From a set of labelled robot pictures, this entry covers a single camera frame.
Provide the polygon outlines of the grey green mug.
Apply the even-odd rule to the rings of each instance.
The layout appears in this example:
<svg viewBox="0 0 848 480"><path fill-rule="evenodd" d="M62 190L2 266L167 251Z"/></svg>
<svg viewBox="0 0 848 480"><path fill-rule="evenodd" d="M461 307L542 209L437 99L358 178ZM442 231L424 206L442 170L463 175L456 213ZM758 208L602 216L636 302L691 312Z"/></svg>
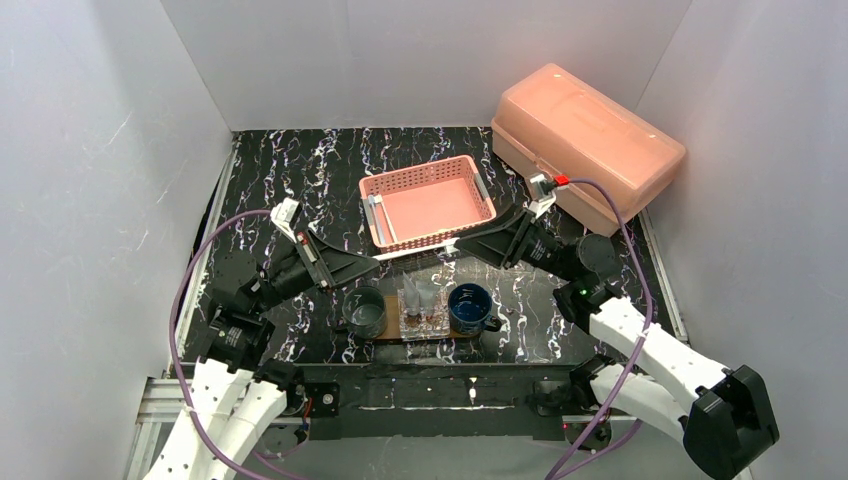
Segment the grey green mug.
<svg viewBox="0 0 848 480"><path fill-rule="evenodd" d="M341 318L333 331L373 340L385 332L387 325L386 301L382 292L374 286L360 286L346 293Z"/></svg>

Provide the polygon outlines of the dark blue mug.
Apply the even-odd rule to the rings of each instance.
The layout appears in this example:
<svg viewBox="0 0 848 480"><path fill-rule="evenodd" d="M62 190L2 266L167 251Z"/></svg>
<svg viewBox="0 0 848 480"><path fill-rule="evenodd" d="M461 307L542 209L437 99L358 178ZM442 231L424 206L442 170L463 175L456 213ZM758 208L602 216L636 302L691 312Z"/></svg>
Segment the dark blue mug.
<svg viewBox="0 0 848 480"><path fill-rule="evenodd" d="M465 283L456 286L448 296L449 324L460 335L498 332L503 321L493 313L493 300L482 286Z"/></svg>

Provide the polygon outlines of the silver toothbrush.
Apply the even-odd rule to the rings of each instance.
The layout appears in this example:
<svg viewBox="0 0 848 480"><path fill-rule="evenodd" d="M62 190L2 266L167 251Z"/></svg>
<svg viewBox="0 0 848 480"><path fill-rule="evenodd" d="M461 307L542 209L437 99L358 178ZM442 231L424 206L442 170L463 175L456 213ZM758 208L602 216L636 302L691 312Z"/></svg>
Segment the silver toothbrush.
<svg viewBox="0 0 848 480"><path fill-rule="evenodd" d="M373 195L368 195L366 198L363 199L363 202L367 221L376 235L375 244L378 247L382 247L382 245L385 243L385 234L378 219L376 199Z"/></svg>

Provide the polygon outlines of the pink plastic basket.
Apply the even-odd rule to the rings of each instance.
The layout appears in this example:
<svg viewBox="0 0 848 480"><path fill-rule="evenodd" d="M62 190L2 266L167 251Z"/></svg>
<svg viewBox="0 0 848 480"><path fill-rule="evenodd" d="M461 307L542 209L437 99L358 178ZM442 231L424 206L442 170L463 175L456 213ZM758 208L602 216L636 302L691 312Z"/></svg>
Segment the pink plastic basket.
<svg viewBox="0 0 848 480"><path fill-rule="evenodd" d="M363 199L373 195L385 234L379 254L441 243L493 220L496 209L476 163L460 155L366 176Z"/></svg>

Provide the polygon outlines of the black capped toothpaste tube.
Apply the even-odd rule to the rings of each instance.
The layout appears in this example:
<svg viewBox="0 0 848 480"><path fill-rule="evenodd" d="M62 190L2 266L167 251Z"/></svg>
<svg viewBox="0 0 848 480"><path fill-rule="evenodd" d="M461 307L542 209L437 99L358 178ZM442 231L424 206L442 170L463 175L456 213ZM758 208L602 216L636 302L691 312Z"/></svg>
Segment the black capped toothpaste tube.
<svg viewBox="0 0 848 480"><path fill-rule="evenodd" d="M403 274L403 299L407 316L416 317L423 313L418 281L407 273Z"/></svg>

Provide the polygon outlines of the brown wooden oval tray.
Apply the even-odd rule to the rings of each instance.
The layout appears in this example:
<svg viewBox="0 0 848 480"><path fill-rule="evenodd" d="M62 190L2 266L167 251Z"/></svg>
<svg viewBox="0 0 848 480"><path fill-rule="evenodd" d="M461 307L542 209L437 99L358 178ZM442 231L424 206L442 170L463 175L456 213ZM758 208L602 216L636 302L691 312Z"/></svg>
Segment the brown wooden oval tray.
<svg viewBox="0 0 848 480"><path fill-rule="evenodd" d="M386 316L388 320L388 325L385 332L376 338L376 341L381 342L413 342L413 341L403 341L399 338L399 328L397 326L398 321L398 307L396 306L397 295L388 295L385 296L386 301ZM466 339L473 338L474 335L466 336L460 335L452 331L451 335L448 338L444 339Z"/></svg>

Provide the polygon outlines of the clear packaged toothbrushes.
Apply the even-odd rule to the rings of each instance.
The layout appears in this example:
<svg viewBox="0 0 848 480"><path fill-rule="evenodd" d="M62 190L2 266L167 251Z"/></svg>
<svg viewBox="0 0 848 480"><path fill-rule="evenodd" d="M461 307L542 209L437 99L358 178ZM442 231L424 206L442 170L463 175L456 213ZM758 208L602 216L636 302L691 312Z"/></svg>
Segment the clear packaged toothbrushes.
<svg viewBox="0 0 848 480"><path fill-rule="evenodd" d="M439 340L451 335L447 293L444 290L439 290L435 295L432 315L421 313L417 316L407 315L403 289L398 290L396 306L398 307L397 326L401 340Z"/></svg>

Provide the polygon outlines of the red capped toothpaste tube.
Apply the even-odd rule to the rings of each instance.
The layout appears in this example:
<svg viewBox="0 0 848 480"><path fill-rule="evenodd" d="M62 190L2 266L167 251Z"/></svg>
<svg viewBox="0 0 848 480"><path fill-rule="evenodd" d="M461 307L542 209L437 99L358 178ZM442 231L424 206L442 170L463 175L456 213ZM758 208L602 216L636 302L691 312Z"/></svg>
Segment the red capped toothpaste tube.
<svg viewBox="0 0 848 480"><path fill-rule="evenodd" d="M439 296L439 286L429 280L417 280L416 289L419 294L419 310L424 317L433 317Z"/></svg>

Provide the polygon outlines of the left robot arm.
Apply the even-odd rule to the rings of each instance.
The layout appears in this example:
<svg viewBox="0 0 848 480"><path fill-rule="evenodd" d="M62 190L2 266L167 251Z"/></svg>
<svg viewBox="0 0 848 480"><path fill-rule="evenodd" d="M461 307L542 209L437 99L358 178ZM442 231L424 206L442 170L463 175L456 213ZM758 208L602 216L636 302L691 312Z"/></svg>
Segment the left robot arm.
<svg viewBox="0 0 848 480"><path fill-rule="evenodd" d="M290 363L262 359L274 332L265 313L311 288L345 286L375 270L373 257L325 243L313 232L293 235L267 268L252 257L234 286L211 301L205 343L187 376L175 373L183 407L148 479L259 478L244 466L272 421L298 400L302 372Z"/></svg>

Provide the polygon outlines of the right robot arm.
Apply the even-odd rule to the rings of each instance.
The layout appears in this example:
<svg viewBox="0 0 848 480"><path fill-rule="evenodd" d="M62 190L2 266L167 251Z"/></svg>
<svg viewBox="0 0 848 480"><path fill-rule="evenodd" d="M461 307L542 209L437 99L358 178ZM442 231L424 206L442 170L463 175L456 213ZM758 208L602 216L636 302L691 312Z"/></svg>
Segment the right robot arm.
<svg viewBox="0 0 848 480"><path fill-rule="evenodd" d="M553 297L563 317L626 354L626 364L598 355L572 370L566 385L534 395L536 404L610 407L678 441L712 479L733 479L775 445L780 432L762 376L747 365L731 369L692 350L647 322L609 281L618 258L609 238L556 238L533 213L512 208L489 224L460 234L463 253L491 266L523 261L564 280Z"/></svg>

